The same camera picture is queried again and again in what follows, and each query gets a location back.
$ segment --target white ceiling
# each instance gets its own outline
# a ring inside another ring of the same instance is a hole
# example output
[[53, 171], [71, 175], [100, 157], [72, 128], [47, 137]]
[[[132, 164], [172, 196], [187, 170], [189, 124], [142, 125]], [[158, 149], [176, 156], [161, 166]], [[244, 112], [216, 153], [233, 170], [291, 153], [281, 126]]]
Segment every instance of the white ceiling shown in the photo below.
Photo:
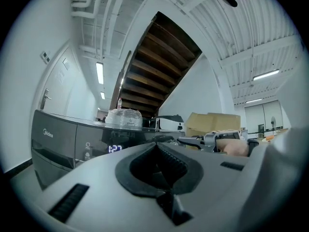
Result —
[[[198, 25], [212, 44], [217, 60], [227, 75], [235, 105], [244, 105], [246, 101], [259, 98], [264, 98], [264, 102], [276, 99], [276, 90], [293, 73], [303, 52], [297, 29], [276, 0], [236, 0], [239, 4], [237, 8], [228, 6], [222, 0], [170, 1]], [[104, 62], [104, 85], [98, 83], [94, 54], [83, 54], [93, 58], [83, 58], [82, 64], [88, 66], [85, 75], [102, 110], [109, 108], [113, 88], [123, 65], [119, 60], [123, 43], [142, 2], [123, 0], [113, 30], [111, 54], [106, 56]], [[107, 0], [102, 0], [93, 39], [95, 20], [83, 20], [84, 43], [81, 44], [99, 49], [106, 3]], [[104, 49], [114, 3], [115, 0], [106, 23]], [[280, 69], [280, 73], [252, 81], [254, 76], [274, 69]], [[105, 92], [105, 101], [100, 98], [101, 91]]]

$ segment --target ceiling light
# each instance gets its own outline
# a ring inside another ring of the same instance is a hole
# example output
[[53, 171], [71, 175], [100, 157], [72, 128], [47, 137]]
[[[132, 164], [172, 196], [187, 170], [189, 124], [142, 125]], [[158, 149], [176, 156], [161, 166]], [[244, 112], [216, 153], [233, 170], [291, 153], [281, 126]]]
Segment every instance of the ceiling light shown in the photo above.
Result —
[[98, 83], [104, 84], [104, 81], [103, 81], [103, 64], [96, 63], [96, 66], [97, 66], [97, 74], [98, 74]]
[[258, 102], [261, 101], [262, 99], [257, 99], [257, 100], [253, 100], [253, 101], [246, 101], [246, 103], [251, 103], [251, 102]]
[[267, 72], [265, 74], [262, 74], [262, 75], [257, 75], [253, 78], [253, 80], [259, 80], [261, 78], [264, 78], [264, 77], [268, 77], [270, 75], [275, 75], [275, 74], [278, 74], [280, 70], [274, 70], [274, 71], [271, 71], [271, 72]]

